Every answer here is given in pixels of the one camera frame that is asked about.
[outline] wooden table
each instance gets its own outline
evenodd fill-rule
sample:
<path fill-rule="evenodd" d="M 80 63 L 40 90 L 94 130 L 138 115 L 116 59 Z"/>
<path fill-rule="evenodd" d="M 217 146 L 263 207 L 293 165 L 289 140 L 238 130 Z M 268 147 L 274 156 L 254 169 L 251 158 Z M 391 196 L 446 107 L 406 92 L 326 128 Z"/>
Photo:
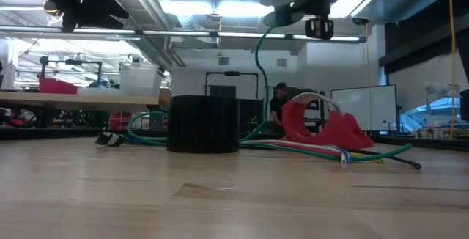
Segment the wooden table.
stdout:
<path fill-rule="evenodd" d="M 0 238 L 468 238 L 466 152 L 402 153 L 417 170 L 94 141 L 0 141 Z"/>
<path fill-rule="evenodd" d="M 148 111 L 148 106 L 158 106 L 158 97 L 128 97 L 106 95 L 66 95 L 55 93 L 0 92 L 0 103 L 39 106 L 61 110 L 93 111 Z"/>

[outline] table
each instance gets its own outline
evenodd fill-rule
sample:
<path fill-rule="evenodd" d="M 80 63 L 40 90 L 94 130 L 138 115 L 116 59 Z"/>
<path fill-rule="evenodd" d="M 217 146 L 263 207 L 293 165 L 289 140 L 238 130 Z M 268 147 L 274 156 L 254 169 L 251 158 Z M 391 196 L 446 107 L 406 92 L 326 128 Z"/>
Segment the table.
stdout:
<path fill-rule="evenodd" d="M 107 95 L 66 95 L 56 93 L 0 92 L 0 103 L 61 110 L 148 111 L 150 106 L 166 106 L 158 97 Z"/>

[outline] man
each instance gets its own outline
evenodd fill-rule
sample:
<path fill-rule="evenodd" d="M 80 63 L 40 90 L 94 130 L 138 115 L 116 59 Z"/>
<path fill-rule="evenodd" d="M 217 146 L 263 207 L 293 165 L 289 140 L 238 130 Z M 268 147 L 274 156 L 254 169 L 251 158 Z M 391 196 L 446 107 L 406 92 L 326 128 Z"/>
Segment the man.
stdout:
<path fill-rule="evenodd" d="M 285 103 L 287 103 L 287 84 L 281 82 L 277 84 L 275 89 L 275 95 L 272 100 L 270 100 L 270 115 L 275 125 L 273 127 L 274 132 L 283 133 L 283 128 L 281 126 L 281 115 L 282 108 Z"/>

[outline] metal rod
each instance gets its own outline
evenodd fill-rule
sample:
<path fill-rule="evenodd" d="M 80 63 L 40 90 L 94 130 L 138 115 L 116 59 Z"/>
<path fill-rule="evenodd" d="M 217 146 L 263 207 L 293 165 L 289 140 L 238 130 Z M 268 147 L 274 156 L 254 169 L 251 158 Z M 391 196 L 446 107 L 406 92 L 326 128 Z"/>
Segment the metal rod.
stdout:
<path fill-rule="evenodd" d="M 93 35 L 116 35 L 119 36 L 164 36 L 164 37 L 231 37 L 231 38 L 254 38 L 259 39 L 262 33 L 245 33 L 245 32 L 220 32 L 220 31 L 181 31 L 181 30 L 117 30 L 117 29 L 75 29 L 73 33 L 62 32 L 59 27 L 41 27 L 41 26 L 6 26 L 0 25 L 0 32 L 28 32 L 28 33 L 51 33 L 54 37 L 60 38 L 66 36 L 73 38 L 73 36 L 80 34 L 93 34 Z M 334 36 L 331 40 L 320 40 L 314 38 L 307 38 L 299 34 L 269 34 L 266 39 L 274 40 L 302 40 L 308 42 L 327 42 L 327 43 L 364 43 L 366 37 L 353 37 L 353 36 Z"/>

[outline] yellow cord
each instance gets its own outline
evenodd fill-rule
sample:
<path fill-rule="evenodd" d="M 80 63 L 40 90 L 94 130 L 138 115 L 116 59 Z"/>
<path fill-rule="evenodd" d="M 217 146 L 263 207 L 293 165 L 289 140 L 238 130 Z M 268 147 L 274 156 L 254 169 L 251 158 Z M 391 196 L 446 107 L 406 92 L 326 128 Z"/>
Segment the yellow cord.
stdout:
<path fill-rule="evenodd" d="M 454 84 L 456 83 L 456 31 L 454 30 L 453 0 L 449 0 L 449 23 L 451 26 L 451 132 L 449 138 L 454 139 L 454 123 L 456 122 L 456 110 L 454 108 Z"/>

